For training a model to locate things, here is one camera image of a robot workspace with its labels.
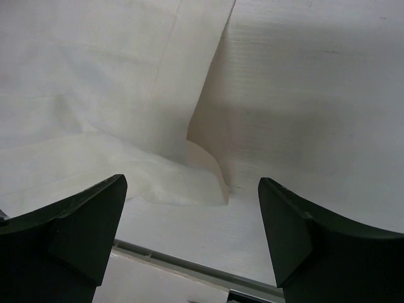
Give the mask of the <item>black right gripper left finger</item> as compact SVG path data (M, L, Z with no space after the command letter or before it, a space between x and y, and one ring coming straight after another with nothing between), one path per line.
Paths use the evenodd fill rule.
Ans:
M91 302L127 188L117 174L30 213L1 215L1 302Z

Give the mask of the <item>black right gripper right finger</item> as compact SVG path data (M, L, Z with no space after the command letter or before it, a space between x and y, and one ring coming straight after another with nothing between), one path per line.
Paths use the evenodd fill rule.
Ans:
M402 302L403 235L356 222L270 178L259 205L287 302Z

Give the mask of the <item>white pleated skirt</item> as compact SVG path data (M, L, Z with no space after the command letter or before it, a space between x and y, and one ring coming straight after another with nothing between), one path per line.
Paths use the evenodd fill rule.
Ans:
M187 130L233 1L2 1L1 197L123 174L128 198L225 205Z

